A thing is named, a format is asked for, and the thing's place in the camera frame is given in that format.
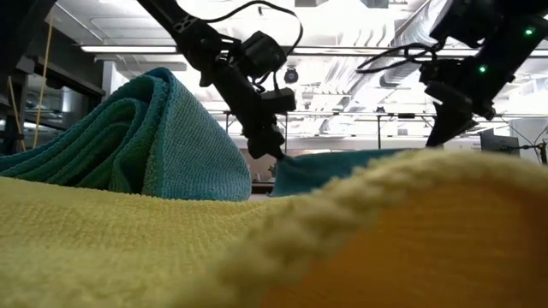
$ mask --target blue towel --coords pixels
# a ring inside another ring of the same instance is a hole
[[[129,81],[46,145],[0,157],[0,176],[161,198],[251,194],[240,150],[165,68]]]
[[[349,177],[354,167],[366,167],[372,158],[390,156],[402,150],[345,151],[285,157],[276,164],[276,181],[271,197],[309,193],[334,177]]]

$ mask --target microfiber towel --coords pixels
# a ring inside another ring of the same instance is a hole
[[[251,194],[239,149],[166,68],[129,81],[46,145],[0,157],[0,176],[161,198]]]
[[[474,151],[265,201],[0,177],[0,307],[545,307],[547,191],[548,169]]]
[[[276,181],[271,197],[309,193],[334,177],[346,178],[356,167],[372,159],[394,155],[403,149],[342,151],[285,157],[276,163]]]

